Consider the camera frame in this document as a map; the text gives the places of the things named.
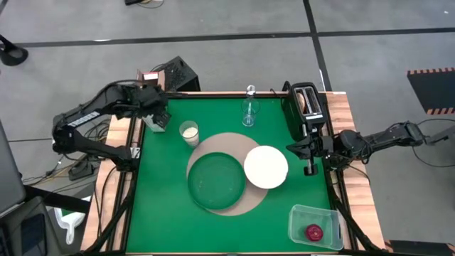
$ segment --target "clear plastic container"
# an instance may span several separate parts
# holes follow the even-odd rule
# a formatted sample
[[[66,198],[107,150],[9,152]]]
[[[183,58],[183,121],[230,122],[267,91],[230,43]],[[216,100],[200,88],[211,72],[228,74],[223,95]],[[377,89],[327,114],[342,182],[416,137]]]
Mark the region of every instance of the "clear plastic container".
[[[338,211],[295,205],[289,213],[289,238],[297,243],[325,247],[332,250],[343,248],[340,218]],[[306,228],[316,224],[321,227],[323,236],[319,241],[306,237]]]

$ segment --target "clear drinking glass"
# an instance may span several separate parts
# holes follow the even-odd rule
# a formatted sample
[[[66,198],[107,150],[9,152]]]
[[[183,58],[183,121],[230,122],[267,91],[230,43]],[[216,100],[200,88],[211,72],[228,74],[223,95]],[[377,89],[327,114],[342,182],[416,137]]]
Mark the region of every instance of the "clear drinking glass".
[[[252,97],[248,97],[242,102],[243,119],[242,123],[246,127],[251,127],[255,124],[256,114],[259,112],[260,104]]]
[[[186,143],[192,147],[199,144],[199,126],[194,121],[185,121],[178,129]]]

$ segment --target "beige circular mat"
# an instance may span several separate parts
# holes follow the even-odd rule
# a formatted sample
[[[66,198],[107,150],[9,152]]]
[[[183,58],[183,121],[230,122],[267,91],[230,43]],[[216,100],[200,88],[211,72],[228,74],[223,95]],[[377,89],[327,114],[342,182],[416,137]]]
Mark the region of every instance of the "beige circular mat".
[[[201,142],[191,154],[186,167],[186,177],[188,178],[191,167],[196,160],[213,152],[229,154],[237,159],[237,161],[242,164],[242,167],[244,167],[243,164],[248,152],[257,146],[259,146],[259,144],[253,139],[234,132],[224,132],[208,137]],[[267,195],[267,192],[267,189],[258,188],[251,184],[247,179],[245,191],[234,206],[227,210],[210,210],[210,212],[223,216],[236,216],[247,213],[262,202]]]

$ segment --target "red object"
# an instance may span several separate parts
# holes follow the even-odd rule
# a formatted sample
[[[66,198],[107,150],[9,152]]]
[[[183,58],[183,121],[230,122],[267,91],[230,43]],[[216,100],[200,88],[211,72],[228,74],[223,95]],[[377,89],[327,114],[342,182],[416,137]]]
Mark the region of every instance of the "red object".
[[[322,237],[324,236],[324,232],[318,225],[311,224],[308,227],[306,227],[305,236],[311,242],[317,242],[322,239]]]

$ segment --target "gray floor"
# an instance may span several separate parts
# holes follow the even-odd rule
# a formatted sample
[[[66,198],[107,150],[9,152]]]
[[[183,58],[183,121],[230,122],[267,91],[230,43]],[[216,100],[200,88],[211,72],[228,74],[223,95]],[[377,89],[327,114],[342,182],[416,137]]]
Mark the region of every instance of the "gray floor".
[[[165,0],[160,9],[124,6],[122,0],[10,0],[0,33],[15,42],[198,36],[228,33],[307,32],[300,0]],[[455,27],[450,0],[310,0],[318,31]],[[409,69],[455,66],[455,35],[320,38],[333,90],[346,91],[363,134],[394,122],[429,118],[407,81]],[[52,117],[88,100],[113,80],[133,78],[180,55],[203,90],[280,89],[285,80],[311,81],[322,90],[310,38],[145,43],[29,48],[22,65],[0,65],[0,118],[9,140],[50,138]],[[422,125],[427,132],[447,122]],[[41,175],[59,156],[51,140],[11,142],[25,177]],[[421,147],[433,164],[455,161],[453,141]],[[455,168],[436,169],[411,149],[376,153],[367,166],[383,235],[391,240],[455,244]],[[65,178],[48,182],[54,189]],[[75,194],[78,190],[69,191]]]

